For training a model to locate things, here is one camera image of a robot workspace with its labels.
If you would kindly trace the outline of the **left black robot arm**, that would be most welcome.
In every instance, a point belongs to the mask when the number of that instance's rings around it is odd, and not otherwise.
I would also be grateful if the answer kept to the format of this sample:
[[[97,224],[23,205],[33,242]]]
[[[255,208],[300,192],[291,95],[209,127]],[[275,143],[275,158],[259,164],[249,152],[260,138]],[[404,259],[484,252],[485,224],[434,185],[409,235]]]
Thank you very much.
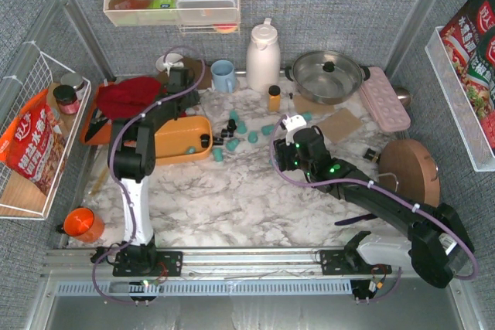
[[[108,166],[123,200],[124,248],[141,250],[152,243],[148,183],[156,163],[155,133],[200,102],[199,82],[189,69],[173,67],[164,92],[155,94],[150,104],[130,118],[113,120]]]

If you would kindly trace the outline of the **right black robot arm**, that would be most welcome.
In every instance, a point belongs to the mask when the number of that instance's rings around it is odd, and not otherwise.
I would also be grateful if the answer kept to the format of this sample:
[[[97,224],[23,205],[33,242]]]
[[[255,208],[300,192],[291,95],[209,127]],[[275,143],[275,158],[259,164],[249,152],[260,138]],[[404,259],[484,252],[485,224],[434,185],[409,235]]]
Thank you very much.
[[[383,188],[355,165],[333,157],[315,127],[298,129],[291,140],[270,141],[271,162],[279,175],[300,170],[306,180],[295,185],[353,203],[402,233],[409,246],[407,261],[428,284],[444,288],[454,278],[471,281],[478,276],[474,245],[449,204],[412,202]]]

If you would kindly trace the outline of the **black coffee capsule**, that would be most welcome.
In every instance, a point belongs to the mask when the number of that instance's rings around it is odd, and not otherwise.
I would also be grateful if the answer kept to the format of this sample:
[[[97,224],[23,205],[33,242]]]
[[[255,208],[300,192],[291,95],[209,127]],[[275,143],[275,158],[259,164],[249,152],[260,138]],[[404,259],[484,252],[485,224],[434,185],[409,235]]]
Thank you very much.
[[[202,148],[208,148],[210,146],[210,136],[208,134],[200,135],[200,144]]]
[[[236,121],[234,119],[230,119],[227,123],[227,130],[234,132],[237,129]]]

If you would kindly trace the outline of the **teal coffee capsule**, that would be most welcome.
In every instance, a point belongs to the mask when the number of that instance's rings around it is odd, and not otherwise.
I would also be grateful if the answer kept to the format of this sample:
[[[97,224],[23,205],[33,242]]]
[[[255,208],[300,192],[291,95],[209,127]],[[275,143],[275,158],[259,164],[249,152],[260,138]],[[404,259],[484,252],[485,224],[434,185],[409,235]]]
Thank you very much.
[[[223,150],[221,148],[214,148],[212,154],[215,162],[222,162],[224,160]]]
[[[239,116],[235,110],[230,111],[229,118],[235,121],[239,120]]]
[[[239,139],[233,138],[233,139],[229,140],[226,143],[226,149],[228,151],[235,151],[235,149],[237,148],[237,146],[239,145],[239,143],[240,143],[240,140]]]
[[[265,125],[261,128],[261,133],[264,136],[269,136],[272,134],[274,129],[275,129],[275,126],[273,124]]]
[[[246,134],[248,132],[247,125],[245,124],[244,121],[239,121],[237,123],[237,132],[239,134]]]

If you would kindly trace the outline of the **red cloth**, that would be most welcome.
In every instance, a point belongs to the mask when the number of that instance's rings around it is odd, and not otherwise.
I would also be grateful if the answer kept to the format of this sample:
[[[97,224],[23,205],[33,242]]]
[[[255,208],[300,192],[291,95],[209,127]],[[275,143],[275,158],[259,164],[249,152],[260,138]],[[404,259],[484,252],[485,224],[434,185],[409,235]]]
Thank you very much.
[[[127,119],[150,106],[161,90],[161,83],[153,77],[135,77],[102,87],[96,106],[111,120]]]

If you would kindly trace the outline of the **orange plastic storage basket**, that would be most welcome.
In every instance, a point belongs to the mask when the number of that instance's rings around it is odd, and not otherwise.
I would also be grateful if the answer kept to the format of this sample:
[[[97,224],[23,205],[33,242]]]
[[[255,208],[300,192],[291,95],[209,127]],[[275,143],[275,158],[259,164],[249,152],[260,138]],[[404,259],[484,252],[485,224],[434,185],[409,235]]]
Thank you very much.
[[[200,135],[210,136],[210,146],[202,148]],[[180,117],[170,120],[155,133],[155,163],[174,165],[201,161],[209,157],[212,145],[212,127],[204,116]]]

